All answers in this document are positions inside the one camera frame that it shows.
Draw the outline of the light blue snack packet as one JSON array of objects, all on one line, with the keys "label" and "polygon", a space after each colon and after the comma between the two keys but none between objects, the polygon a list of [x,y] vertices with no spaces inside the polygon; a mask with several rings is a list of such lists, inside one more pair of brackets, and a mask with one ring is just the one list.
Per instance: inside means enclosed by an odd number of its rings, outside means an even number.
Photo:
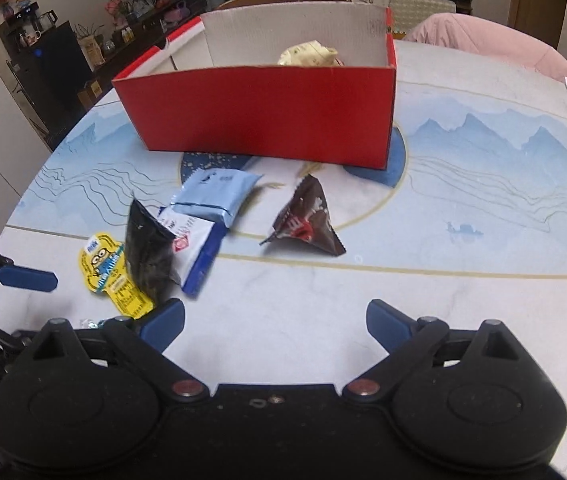
[{"label": "light blue snack packet", "polygon": [[170,207],[179,214],[223,223],[229,229],[261,178],[238,169],[199,168],[173,197]]}]

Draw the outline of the dark brown triangular packet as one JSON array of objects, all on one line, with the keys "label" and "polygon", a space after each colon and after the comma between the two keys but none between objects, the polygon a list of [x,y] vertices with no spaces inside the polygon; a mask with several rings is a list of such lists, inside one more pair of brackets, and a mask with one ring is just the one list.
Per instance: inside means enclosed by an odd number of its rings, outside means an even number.
[{"label": "dark brown triangular packet", "polygon": [[334,257],[346,253],[330,222],[323,187],[312,174],[299,183],[289,202],[277,214],[272,232],[261,245],[275,240],[298,240]]}]

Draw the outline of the yellow minion candy card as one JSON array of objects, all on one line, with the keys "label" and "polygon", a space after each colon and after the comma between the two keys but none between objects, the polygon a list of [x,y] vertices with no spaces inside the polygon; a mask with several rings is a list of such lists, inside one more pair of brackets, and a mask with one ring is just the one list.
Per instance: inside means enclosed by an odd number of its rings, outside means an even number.
[{"label": "yellow minion candy card", "polygon": [[86,287],[106,295],[122,315],[138,320],[154,310],[152,300],[127,274],[124,245],[105,232],[91,236],[78,254]]}]

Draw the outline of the brown paper bag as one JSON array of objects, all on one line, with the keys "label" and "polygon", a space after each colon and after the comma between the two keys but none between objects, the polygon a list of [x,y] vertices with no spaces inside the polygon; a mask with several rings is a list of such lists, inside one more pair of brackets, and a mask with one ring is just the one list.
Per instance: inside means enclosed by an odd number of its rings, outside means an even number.
[{"label": "brown paper bag", "polygon": [[78,101],[84,107],[84,110],[90,110],[104,94],[98,79],[87,81],[84,88],[78,91]]}]

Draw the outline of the red cardboard box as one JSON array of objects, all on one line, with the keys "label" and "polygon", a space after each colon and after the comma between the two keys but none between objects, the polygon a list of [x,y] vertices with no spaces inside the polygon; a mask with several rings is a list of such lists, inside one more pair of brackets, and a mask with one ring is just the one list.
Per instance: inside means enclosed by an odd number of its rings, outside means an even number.
[{"label": "red cardboard box", "polygon": [[[353,2],[291,2],[193,18],[113,80],[151,151],[387,166],[397,63],[392,14]],[[317,40],[341,66],[280,66]]]}]

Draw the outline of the cream snack packet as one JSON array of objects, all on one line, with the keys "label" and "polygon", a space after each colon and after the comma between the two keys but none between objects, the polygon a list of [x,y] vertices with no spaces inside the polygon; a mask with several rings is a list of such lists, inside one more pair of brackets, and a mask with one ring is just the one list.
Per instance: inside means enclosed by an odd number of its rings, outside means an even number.
[{"label": "cream snack packet", "polygon": [[323,46],[317,40],[297,44],[283,51],[277,62],[280,66],[328,67],[341,66],[339,52]]}]

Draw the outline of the pink cushioned chair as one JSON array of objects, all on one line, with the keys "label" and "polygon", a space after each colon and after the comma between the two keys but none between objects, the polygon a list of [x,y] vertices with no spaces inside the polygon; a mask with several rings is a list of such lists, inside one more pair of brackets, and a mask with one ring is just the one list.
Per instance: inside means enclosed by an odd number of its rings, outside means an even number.
[{"label": "pink cushioned chair", "polygon": [[549,44],[471,15],[433,14],[410,29],[404,40],[488,56],[560,82],[567,78],[567,59]]}]

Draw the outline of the blue candy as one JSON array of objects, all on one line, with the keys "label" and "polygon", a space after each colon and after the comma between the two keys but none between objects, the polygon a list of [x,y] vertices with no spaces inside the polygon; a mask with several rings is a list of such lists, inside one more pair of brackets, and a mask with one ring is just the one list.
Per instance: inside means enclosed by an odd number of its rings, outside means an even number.
[{"label": "blue candy", "polygon": [[92,320],[91,318],[83,318],[80,321],[80,327],[82,330],[100,330],[107,322],[107,319],[103,320]]}]

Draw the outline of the black snack packet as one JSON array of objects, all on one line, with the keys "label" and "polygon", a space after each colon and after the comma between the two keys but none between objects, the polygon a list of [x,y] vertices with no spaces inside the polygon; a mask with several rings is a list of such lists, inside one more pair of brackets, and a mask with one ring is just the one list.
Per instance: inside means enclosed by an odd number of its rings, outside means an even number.
[{"label": "black snack packet", "polygon": [[175,235],[134,200],[128,211],[124,254],[128,276],[158,306],[169,299],[180,276],[174,268]]}]

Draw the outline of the dark tv cabinet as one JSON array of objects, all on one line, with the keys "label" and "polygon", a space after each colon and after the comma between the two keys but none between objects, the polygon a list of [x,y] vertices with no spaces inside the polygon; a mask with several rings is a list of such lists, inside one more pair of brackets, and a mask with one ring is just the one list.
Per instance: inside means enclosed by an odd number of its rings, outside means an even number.
[{"label": "dark tv cabinet", "polygon": [[124,67],[189,18],[206,12],[207,7],[206,0],[168,0],[161,8],[152,8],[136,18],[130,41],[123,39],[120,30],[104,35],[100,27],[90,29],[98,52],[108,41],[114,46],[98,66],[90,65],[80,47],[78,34],[88,32],[80,24],[58,22],[36,36],[34,44],[26,42],[26,34],[34,29],[36,3],[0,23],[0,40],[8,53],[6,64],[12,76],[48,134],[56,138],[67,134],[90,109],[90,84],[97,82],[102,90],[110,90],[112,79]]}]

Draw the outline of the white blue snack packet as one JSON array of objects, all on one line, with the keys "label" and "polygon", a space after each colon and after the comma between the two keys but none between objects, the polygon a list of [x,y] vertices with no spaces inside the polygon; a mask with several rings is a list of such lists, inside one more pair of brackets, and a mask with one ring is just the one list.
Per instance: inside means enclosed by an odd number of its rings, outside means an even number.
[{"label": "white blue snack packet", "polygon": [[169,207],[160,211],[158,220],[174,234],[173,270],[180,278],[182,292],[197,297],[227,234],[226,226]]}]

